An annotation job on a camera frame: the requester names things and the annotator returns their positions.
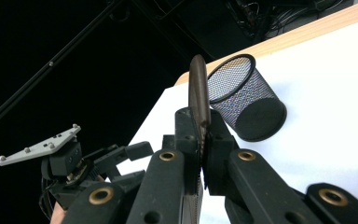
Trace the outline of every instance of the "white surface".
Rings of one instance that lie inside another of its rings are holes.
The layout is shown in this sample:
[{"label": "white surface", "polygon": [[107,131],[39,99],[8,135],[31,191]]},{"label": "white surface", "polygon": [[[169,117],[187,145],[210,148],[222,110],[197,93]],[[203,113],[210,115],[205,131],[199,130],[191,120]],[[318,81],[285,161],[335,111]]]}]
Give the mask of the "white surface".
[{"label": "white surface", "polygon": [[[287,107],[283,127],[241,148],[259,152],[286,183],[337,185],[358,198],[358,23],[256,59],[256,68]],[[163,92],[131,144],[160,150],[174,134],[174,113],[187,106],[187,84]],[[123,174],[146,169],[150,157],[119,165]],[[222,197],[204,192],[200,223],[229,223]]]},{"label": "white surface", "polygon": [[80,126],[74,124],[74,127],[63,132],[58,133],[54,137],[50,137],[40,143],[37,143],[31,147],[26,147],[24,150],[21,150],[11,156],[5,157],[0,156],[0,165],[9,165],[19,161],[27,161],[30,159],[46,156],[53,154],[58,151],[63,145],[68,141],[73,139],[78,132],[80,132]]}]

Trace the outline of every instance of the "black cable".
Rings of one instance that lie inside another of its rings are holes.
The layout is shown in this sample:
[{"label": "black cable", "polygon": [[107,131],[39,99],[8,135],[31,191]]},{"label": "black cable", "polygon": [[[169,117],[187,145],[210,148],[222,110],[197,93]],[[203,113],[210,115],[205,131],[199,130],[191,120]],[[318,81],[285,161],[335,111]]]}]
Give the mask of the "black cable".
[{"label": "black cable", "polygon": [[286,21],[286,23],[284,24],[284,26],[282,27],[282,34],[284,34],[284,32],[285,32],[284,29],[287,25],[291,24],[292,22],[298,20],[301,17],[309,16],[309,15],[316,14],[316,13],[317,13],[316,10],[307,9],[307,10],[301,11],[301,13],[298,13],[298,14],[294,15],[293,17],[289,18]]},{"label": "black cable", "polygon": [[48,212],[46,211],[46,207],[45,207],[45,204],[43,202],[43,194],[41,194],[39,196],[39,207],[40,207],[40,210],[42,211],[42,213],[45,215],[45,217],[48,219],[48,220],[51,220],[51,216],[48,215]]},{"label": "black cable", "polygon": [[[277,35],[279,34],[281,28],[282,28],[281,24],[280,24],[279,21],[278,21],[278,17],[276,17],[276,16],[270,16],[270,17],[272,17],[272,18],[274,19],[274,22],[276,22],[276,25],[274,25],[274,26],[277,26],[277,27],[274,28],[274,29],[269,29],[269,30],[267,31],[266,36],[265,36],[266,39],[271,39],[271,38],[277,36]],[[273,36],[268,36],[269,33],[272,33],[272,32],[274,32],[274,31],[276,31],[276,34],[275,34],[275,35],[273,35]]]},{"label": "black cable", "polygon": [[333,8],[335,8],[335,7],[337,7],[339,4],[341,4],[342,2],[343,2],[344,0],[337,0],[335,3],[333,3],[332,4],[332,6],[331,7],[328,7],[327,9],[325,9],[324,11],[328,11],[328,10],[330,10],[330,9],[333,9]]},{"label": "black cable", "polygon": [[[294,15],[294,11],[292,8],[286,10],[285,12],[283,12],[281,15],[277,16],[277,25],[278,26],[278,30],[282,28],[282,22],[286,21],[288,18],[290,18],[291,16]],[[277,28],[274,28],[273,26],[271,27],[270,31],[275,31]]]},{"label": "black cable", "polygon": [[42,194],[39,197],[39,207],[41,208],[43,214],[45,214],[45,216],[48,218],[48,220],[50,220],[53,214],[53,207],[49,197],[48,187],[49,187],[48,181],[42,177],[41,180]]}]

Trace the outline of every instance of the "black mesh pencil cup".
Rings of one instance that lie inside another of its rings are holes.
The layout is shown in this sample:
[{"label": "black mesh pencil cup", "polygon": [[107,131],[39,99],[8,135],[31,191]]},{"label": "black mesh pencil cup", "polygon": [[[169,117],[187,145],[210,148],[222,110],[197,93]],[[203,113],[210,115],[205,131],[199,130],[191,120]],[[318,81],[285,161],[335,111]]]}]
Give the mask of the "black mesh pencil cup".
[{"label": "black mesh pencil cup", "polygon": [[283,126],[286,107],[255,68],[255,58],[240,54],[208,75],[210,105],[248,142],[262,141]]}]

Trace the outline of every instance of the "gray metal bracket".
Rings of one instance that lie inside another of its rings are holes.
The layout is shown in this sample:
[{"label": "gray metal bracket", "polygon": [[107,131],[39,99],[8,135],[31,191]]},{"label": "gray metal bracket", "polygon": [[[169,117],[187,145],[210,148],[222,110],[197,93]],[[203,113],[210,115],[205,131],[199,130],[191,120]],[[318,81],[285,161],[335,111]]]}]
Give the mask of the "gray metal bracket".
[{"label": "gray metal bracket", "polygon": [[11,156],[0,156],[0,165],[9,165],[19,161],[27,161],[30,159],[46,156],[55,153],[67,142],[76,137],[76,134],[81,130],[77,124],[73,128],[50,137],[38,144],[31,147],[26,147],[24,150],[19,151]]}]

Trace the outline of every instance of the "black background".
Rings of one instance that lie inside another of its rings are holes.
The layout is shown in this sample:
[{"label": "black background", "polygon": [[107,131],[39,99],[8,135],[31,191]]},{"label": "black background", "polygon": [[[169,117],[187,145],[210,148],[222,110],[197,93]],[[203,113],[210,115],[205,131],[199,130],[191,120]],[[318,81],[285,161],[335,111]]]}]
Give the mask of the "black background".
[{"label": "black background", "polygon": [[[105,7],[101,0],[0,1],[0,105]],[[124,22],[107,18],[0,119],[0,155],[73,123],[82,128],[83,155],[125,146],[189,63],[136,9]],[[40,163],[0,166],[0,223],[48,223],[38,206]]]}]

